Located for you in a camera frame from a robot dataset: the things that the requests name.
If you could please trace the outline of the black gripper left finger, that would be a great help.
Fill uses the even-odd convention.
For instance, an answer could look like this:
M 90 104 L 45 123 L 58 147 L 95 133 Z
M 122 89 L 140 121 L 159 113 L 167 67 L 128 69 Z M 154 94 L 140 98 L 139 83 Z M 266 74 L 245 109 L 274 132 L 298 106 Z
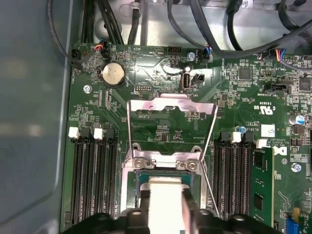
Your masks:
M 150 190 L 140 191 L 139 208 L 127 209 L 118 219 L 108 214 L 101 214 L 99 223 L 94 227 L 95 234 L 150 234 L 148 210 Z

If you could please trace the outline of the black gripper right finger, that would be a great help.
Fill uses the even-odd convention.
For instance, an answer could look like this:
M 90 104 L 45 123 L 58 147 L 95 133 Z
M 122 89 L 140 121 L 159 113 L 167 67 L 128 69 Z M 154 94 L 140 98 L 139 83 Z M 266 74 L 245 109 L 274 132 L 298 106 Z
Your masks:
M 199 209 L 189 189 L 182 190 L 182 218 L 187 234 L 272 233 L 272 227 L 244 214 L 234 214 L 223 220 L 207 209 Z

